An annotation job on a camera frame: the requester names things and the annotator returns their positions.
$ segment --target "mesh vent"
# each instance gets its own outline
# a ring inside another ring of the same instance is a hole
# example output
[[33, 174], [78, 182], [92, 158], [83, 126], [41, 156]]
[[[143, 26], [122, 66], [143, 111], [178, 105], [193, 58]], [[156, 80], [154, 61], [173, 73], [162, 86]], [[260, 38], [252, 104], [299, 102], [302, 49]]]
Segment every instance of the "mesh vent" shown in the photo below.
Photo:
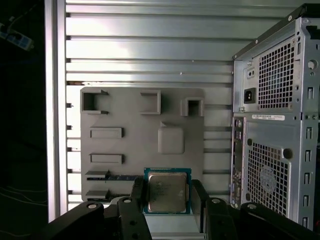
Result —
[[251, 202], [287, 216], [288, 171], [279, 149], [253, 143], [248, 155], [247, 190]]
[[291, 43], [262, 56], [259, 61], [260, 109], [287, 108], [292, 102], [294, 47]]

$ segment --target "white metal backdrop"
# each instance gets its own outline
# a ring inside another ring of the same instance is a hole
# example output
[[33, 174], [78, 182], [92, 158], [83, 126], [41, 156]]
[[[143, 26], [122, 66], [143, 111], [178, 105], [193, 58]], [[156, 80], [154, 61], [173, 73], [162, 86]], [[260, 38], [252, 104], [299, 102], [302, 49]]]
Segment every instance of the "white metal backdrop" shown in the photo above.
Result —
[[232, 55], [303, 3], [45, 0], [49, 221], [82, 201], [83, 85], [203, 88], [203, 184], [228, 200]]

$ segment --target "screw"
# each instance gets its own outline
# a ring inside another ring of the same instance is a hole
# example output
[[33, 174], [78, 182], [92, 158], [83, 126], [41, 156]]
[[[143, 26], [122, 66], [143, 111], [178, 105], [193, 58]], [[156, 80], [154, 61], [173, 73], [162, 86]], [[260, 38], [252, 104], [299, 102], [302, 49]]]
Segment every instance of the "screw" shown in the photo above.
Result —
[[249, 205], [248, 205], [248, 208], [250, 208], [250, 209], [256, 209], [257, 206], [256, 206], [256, 205], [253, 205], [253, 204], [249, 204]]
[[219, 199], [212, 199], [212, 202], [214, 203], [214, 204], [219, 204], [220, 203], [220, 200]]
[[316, 62], [316, 61], [310, 60], [310, 61], [308, 62], [308, 68], [309, 68], [309, 69], [313, 70], [313, 69], [315, 69], [316, 67], [317, 67], [317, 62]]
[[97, 207], [97, 205], [95, 205], [95, 204], [90, 204], [90, 205], [88, 206], [89, 209], [95, 209], [96, 207]]

